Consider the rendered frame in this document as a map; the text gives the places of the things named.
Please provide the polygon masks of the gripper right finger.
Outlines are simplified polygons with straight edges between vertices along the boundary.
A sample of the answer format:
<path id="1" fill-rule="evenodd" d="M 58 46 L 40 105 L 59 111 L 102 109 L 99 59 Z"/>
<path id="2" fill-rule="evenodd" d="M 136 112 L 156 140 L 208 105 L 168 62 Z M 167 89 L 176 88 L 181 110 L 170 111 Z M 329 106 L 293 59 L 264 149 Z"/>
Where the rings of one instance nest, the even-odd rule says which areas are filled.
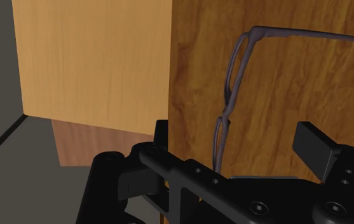
<path id="1" fill-rule="evenodd" d="M 354 147 L 338 144 L 310 122 L 298 122 L 292 148 L 322 182 L 315 224 L 354 224 Z"/>

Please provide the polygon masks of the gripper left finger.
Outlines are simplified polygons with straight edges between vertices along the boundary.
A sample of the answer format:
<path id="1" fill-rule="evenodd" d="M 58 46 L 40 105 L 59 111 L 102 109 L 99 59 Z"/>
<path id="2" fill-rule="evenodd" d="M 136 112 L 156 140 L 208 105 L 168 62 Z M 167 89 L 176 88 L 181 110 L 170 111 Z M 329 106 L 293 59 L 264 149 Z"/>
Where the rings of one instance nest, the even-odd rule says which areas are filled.
<path id="1" fill-rule="evenodd" d="M 237 180 L 167 150 L 168 122 L 158 120 L 151 142 L 129 156 L 117 151 L 93 159 L 76 224 L 146 224 L 126 211 L 142 196 L 169 224 L 268 224 L 268 207 L 238 198 Z"/>

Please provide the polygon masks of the wooden table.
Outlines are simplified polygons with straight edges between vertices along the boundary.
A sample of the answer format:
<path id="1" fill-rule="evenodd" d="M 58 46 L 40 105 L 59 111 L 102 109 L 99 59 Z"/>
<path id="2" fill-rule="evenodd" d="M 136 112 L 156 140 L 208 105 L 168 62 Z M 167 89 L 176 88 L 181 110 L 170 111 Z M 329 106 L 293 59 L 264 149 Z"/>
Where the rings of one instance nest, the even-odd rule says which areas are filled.
<path id="1" fill-rule="evenodd" d="M 354 0 L 11 0 L 23 111 L 60 122 L 62 165 L 129 156 L 167 120 L 167 150 L 212 169 L 239 36 L 253 26 L 354 36 Z M 268 224 L 315 224 L 322 183 L 294 152 L 298 122 L 354 147 L 354 42 L 255 44 L 229 116 L 219 175 Z"/>

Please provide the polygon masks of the purple-grey eyeglasses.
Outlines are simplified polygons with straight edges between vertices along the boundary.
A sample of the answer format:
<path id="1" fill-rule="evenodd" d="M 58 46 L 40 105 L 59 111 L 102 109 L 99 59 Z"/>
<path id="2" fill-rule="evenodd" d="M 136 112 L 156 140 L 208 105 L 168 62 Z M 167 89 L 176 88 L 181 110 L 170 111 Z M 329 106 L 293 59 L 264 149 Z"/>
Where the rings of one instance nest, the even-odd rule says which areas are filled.
<path id="1" fill-rule="evenodd" d="M 331 32 L 311 31 L 305 29 L 291 29 L 283 27 L 269 27 L 269 26 L 253 26 L 248 32 L 242 33 L 231 54 L 228 62 L 226 77 L 223 86 L 224 108 L 221 116 L 217 117 L 215 121 L 215 128 L 212 140 L 212 169 L 216 173 L 221 172 L 222 158 L 224 147 L 229 132 L 229 116 L 233 112 L 238 96 L 238 91 L 242 82 L 242 78 L 249 62 L 250 56 L 254 50 L 255 44 L 263 38 L 286 38 L 289 36 L 301 36 L 308 38 L 323 38 L 340 41 L 354 42 L 354 36 L 345 34 L 336 34 Z M 247 47 L 244 51 L 242 60 L 240 62 L 236 79 L 231 83 L 231 74 L 235 64 L 236 57 L 244 40 L 247 40 Z"/>

